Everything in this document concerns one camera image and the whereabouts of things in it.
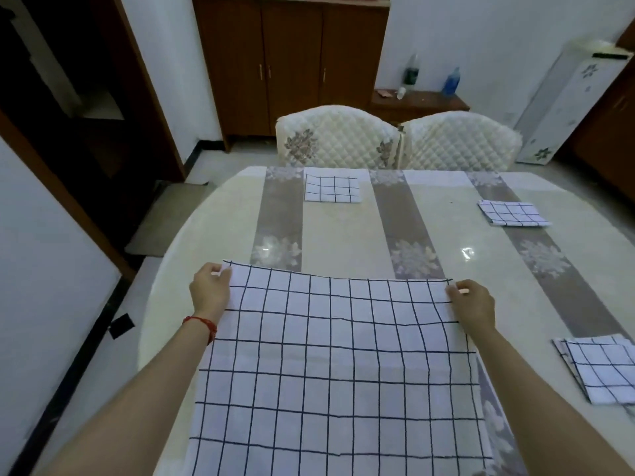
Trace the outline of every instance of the wooden door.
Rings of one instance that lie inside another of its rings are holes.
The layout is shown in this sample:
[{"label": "wooden door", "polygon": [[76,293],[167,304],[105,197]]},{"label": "wooden door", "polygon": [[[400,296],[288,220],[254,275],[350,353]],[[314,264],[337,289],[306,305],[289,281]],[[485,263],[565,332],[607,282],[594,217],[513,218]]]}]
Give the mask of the wooden door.
[{"label": "wooden door", "polygon": [[601,114],[576,138],[575,153],[635,201],[635,74],[603,99]]},{"label": "wooden door", "polygon": [[262,2],[269,121],[319,105],[322,8],[306,2]]},{"label": "wooden door", "polygon": [[321,104],[366,110],[375,88],[387,8],[325,5]]},{"label": "wooden door", "polygon": [[194,0],[223,135],[271,135],[257,0]]}]

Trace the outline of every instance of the floor mat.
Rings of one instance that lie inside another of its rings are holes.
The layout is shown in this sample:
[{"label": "floor mat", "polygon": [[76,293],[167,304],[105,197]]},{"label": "floor mat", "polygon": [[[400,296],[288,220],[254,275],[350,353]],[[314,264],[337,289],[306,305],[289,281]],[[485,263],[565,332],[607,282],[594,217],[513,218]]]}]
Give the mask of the floor mat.
[{"label": "floor mat", "polygon": [[195,208],[216,189],[213,184],[173,183],[154,202],[126,246],[133,255],[163,257]]}]

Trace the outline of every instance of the folded napkin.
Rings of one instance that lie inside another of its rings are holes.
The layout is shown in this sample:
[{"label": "folded napkin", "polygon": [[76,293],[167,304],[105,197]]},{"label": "folded napkin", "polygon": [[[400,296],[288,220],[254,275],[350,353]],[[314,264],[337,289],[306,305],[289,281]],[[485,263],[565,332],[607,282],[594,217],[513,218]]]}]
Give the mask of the folded napkin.
[{"label": "folded napkin", "polygon": [[306,176],[304,200],[306,202],[361,202],[360,183],[355,177]]},{"label": "folded napkin", "polygon": [[478,206],[492,225],[516,227],[546,227],[551,222],[544,220],[538,209],[527,202],[499,202],[479,200]]},{"label": "folded napkin", "polygon": [[635,345],[613,336],[553,339],[591,404],[635,404]]}]

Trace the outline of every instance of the round dining table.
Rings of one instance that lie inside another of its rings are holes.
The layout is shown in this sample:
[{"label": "round dining table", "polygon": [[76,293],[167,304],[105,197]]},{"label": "round dining table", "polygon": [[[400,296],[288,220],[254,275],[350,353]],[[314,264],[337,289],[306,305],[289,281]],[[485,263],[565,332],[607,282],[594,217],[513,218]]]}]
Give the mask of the round dining table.
[{"label": "round dining table", "polygon": [[[357,178],[361,202],[305,202],[306,175]],[[492,226],[481,199],[531,202],[552,224]],[[635,468],[635,423],[621,406],[592,406],[552,344],[635,336],[635,248],[573,193],[531,173],[249,167],[201,203],[165,254],[139,369],[191,315],[194,272],[223,260],[327,277],[480,282],[496,298],[498,330]],[[155,474],[182,471],[194,380]],[[483,368],[480,386],[494,455],[525,473]]]}]

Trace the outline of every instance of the white chair back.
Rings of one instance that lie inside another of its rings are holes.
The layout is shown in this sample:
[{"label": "white chair back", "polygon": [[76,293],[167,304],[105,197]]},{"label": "white chair back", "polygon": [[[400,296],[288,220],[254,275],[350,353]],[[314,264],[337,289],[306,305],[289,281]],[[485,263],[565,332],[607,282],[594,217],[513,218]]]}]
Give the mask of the white chair back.
[{"label": "white chair back", "polygon": [[324,105],[280,117],[275,124],[282,166],[392,169],[399,131],[363,110]]},{"label": "white chair back", "polygon": [[401,169],[506,171],[522,136],[484,115],[446,111],[402,126]]}]

